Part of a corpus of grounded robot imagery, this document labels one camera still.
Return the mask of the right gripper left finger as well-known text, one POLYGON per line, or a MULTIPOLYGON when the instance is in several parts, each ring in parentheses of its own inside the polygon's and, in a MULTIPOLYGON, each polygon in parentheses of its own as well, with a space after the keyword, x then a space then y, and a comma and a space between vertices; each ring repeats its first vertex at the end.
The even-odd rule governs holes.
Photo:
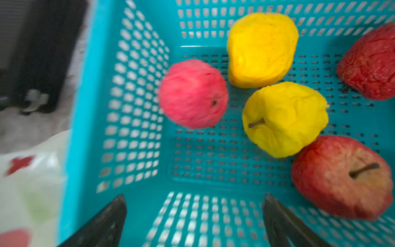
POLYGON ((126 217, 125 197, 118 195, 59 247, 118 247, 126 217))

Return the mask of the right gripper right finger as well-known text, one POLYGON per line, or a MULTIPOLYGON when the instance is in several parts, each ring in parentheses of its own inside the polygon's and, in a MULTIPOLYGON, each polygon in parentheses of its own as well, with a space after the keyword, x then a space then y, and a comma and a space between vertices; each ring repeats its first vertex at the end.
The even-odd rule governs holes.
POLYGON ((272 247, 331 247, 270 193, 265 194, 262 214, 272 247))

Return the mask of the red apple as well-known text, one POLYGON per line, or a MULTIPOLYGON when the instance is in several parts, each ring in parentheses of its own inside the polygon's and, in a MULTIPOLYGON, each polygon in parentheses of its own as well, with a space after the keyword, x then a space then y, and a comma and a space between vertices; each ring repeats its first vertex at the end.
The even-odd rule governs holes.
POLYGON ((291 178, 313 205, 343 218, 375 220, 394 199, 388 163, 348 137, 319 136, 295 158, 291 178))

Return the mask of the white plastic bag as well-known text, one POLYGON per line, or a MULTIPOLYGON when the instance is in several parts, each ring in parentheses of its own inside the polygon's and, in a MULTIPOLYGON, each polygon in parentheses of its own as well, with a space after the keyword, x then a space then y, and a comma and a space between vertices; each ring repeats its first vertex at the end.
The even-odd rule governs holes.
POLYGON ((1 154, 1 246, 55 247, 67 175, 69 131, 1 154))

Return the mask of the pink toy fruit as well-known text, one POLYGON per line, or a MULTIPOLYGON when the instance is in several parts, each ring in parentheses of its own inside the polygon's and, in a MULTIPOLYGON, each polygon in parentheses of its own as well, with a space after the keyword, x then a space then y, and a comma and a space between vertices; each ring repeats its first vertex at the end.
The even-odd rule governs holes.
POLYGON ((161 80, 159 106, 176 124, 189 129, 215 126, 226 112, 229 93, 220 71, 190 59, 173 64, 161 80))

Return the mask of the red toy fruit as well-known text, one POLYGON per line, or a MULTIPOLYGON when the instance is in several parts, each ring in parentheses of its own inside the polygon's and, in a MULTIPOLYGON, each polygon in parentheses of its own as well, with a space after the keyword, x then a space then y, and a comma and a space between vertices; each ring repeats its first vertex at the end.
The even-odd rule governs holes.
POLYGON ((395 24, 360 37, 337 65, 338 78, 370 100, 395 96, 395 24))

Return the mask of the teal plastic basket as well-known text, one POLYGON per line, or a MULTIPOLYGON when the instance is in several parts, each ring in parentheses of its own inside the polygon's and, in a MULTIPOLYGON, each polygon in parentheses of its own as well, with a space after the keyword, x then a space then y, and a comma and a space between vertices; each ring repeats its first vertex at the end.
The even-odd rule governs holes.
POLYGON ((288 15, 299 31, 285 81, 330 105, 324 135, 356 139, 395 165, 395 101, 345 93, 336 67, 361 36, 395 20, 394 1, 94 1, 75 103, 58 243, 118 195, 122 247, 267 247, 266 193, 334 247, 392 247, 395 209, 347 220, 311 205, 291 180, 291 157, 270 157, 247 138, 252 89, 228 86, 226 113, 187 130, 164 115, 156 92, 174 63, 200 59, 228 73, 234 22, 253 12, 288 15))

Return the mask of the black hard case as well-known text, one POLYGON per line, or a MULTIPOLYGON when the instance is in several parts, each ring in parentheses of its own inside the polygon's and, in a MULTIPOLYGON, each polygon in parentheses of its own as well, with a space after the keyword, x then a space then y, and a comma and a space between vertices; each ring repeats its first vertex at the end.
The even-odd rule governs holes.
POLYGON ((1 110, 57 106, 87 1, 1 1, 1 110))

